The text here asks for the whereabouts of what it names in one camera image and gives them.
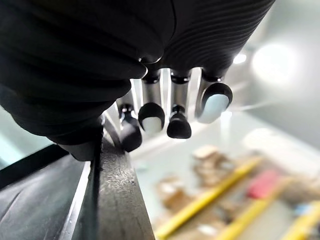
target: white fingertip pad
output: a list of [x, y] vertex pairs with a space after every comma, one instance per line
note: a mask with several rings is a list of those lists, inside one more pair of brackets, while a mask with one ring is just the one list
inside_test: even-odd
[[224, 112], [229, 104], [229, 98], [224, 94], [214, 94], [210, 96], [203, 108], [202, 114], [197, 119], [203, 124], [213, 123]]
[[150, 116], [142, 120], [142, 126], [147, 134], [156, 134], [162, 130], [162, 122], [159, 117]]

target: yellow pole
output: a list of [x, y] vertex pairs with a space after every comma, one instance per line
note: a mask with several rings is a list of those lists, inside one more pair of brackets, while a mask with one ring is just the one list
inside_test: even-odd
[[320, 220], [320, 201], [310, 203], [310, 210], [298, 217], [281, 240], [306, 240], [309, 231]]
[[198, 199], [191, 202], [189, 205], [180, 210], [168, 222], [160, 226], [155, 232], [155, 236], [159, 240], [165, 240], [171, 233], [179, 228], [183, 223], [189, 220], [197, 212], [210, 204], [213, 200], [219, 197], [224, 191], [235, 184], [239, 179], [252, 171], [260, 162], [261, 157], [254, 157], [245, 164], [239, 166], [227, 179], [223, 180], [219, 185], [211, 190], [203, 193]]
[[260, 215], [285, 189], [291, 178], [284, 177], [274, 191], [265, 199], [254, 200], [248, 209], [227, 226], [214, 240], [234, 240]]

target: black ribbed cover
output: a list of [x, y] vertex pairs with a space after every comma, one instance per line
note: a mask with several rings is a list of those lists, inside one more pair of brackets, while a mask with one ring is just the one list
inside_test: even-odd
[[165, 48], [151, 68], [186, 71], [203, 67], [223, 75], [247, 42], [274, 0], [197, 0], [190, 24]]

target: red object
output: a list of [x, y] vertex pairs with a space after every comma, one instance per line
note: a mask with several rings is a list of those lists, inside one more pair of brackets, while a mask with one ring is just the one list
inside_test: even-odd
[[256, 176], [249, 184], [247, 196], [253, 199], [264, 199], [277, 186], [280, 174], [275, 170], [266, 170]]

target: ceiling light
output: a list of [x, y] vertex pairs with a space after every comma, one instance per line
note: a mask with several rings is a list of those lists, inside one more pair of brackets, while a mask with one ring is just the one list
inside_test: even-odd
[[234, 64], [242, 64], [246, 61], [247, 59], [247, 55], [243, 54], [243, 53], [239, 53], [237, 56], [235, 56], [235, 58], [233, 59], [233, 63]]
[[266, 83], [288, 87], [296, 71], [296, 58], [295, 53], [285, 45], [265, 45], [252, 58], [253, 73]]

